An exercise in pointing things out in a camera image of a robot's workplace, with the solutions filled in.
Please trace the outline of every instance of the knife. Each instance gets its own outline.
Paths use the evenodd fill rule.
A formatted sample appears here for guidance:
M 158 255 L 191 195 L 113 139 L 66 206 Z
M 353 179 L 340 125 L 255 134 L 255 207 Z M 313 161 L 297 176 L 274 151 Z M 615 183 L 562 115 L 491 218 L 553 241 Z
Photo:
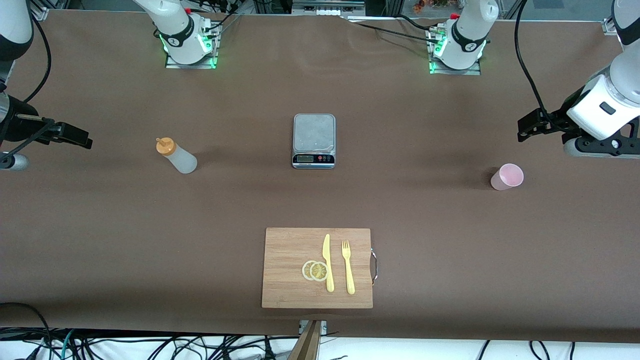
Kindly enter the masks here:
M 326 290 L 330 293 L 334 290 L 333 274 L 331 273 L 331 250 L 329 249 L 329 234 L 324 237 L 322 245 L 322 257 L 326 261 Z

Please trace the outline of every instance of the digital scale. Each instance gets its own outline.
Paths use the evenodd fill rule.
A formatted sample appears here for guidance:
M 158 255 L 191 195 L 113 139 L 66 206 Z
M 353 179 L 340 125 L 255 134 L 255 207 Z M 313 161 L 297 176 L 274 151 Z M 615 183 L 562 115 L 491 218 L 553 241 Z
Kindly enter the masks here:
M 297 114 L 293 118 L 294 168 L 335 166 L 335 117 L 331 114 Z

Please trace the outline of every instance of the lemon slice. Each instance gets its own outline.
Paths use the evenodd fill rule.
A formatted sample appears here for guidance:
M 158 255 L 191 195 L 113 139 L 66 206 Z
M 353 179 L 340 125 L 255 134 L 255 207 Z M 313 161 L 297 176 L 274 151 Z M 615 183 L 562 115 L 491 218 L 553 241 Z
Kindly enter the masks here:
M 311 278 L 315 281 L 324 281 L 326 279 L 327 267 L 325 263 L 320 261 L 311 265 Z
M 307 280 L 313 281 L 314 279 L 311 277 L 311 266 L 316 263 L 315 260 L 309 260 L 304 265 L 302 265 L 302 276 Z

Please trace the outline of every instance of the yellow fork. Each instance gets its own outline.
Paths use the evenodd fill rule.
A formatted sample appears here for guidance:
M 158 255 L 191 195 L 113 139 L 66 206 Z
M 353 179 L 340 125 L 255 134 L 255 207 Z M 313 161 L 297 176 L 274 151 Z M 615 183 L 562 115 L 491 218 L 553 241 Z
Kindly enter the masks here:
M 353 295 L 356 293 L 356 286 L 353 284 L 353 274 L 351 273 L 351 263 L 349 262 L 351 258 L 351 248 L 349 248 L 348 241 L 342 242 L 342 257 L 347 266 L 347 292 Z

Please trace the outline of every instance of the cutting board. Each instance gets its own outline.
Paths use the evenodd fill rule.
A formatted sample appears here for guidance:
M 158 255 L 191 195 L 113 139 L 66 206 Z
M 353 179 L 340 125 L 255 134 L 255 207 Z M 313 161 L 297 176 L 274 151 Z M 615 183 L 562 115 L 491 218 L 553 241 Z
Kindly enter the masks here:
M 326 290 L 324 281 L 302 276 L 308 260 L 326 262 L 322 257 L 324 236 L 331 238 L 331 268 L 335 291 Z M 347 293 L 342 241 L 351 248 L 351 271 L 356 292 Z M 371 230 L 270 227 L 264 240 L 262 307 L 280 309 L 370 309 L 373 307 L 371 283 Z

